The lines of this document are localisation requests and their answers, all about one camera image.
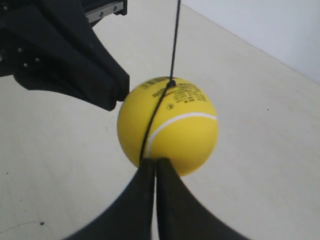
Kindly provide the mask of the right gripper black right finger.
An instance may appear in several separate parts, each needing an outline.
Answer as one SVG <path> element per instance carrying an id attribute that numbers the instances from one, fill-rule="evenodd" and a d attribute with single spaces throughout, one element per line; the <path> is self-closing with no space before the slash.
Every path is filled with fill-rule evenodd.
<path id="1" fill-rule="evenodd" d="M 167 158 L 156 162 L 156 214 L 161 240 L 247 239 L 197 200 Z"/>

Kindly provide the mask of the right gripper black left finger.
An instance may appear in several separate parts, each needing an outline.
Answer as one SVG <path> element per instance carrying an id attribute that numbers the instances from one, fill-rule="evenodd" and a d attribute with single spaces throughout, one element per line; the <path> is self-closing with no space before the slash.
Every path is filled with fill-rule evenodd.
<path id="1" fill-rule="evenodd" d="M 155 162 L 143 159 L 124 191 L 95 220 L 67 240 L 150 240 L 155 195 Z"/>

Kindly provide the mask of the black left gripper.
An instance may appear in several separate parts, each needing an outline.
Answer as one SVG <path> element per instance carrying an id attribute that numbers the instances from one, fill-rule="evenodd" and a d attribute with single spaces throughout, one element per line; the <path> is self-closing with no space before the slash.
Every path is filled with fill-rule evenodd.
<path id="1" fill-rule="evenodd" d="M 2 0 L 0 75 L 29 91 L 71 96 L 107 111 L 129 94 L 130 76 L 94 26 L 125 16 L 126 0 Z"/>

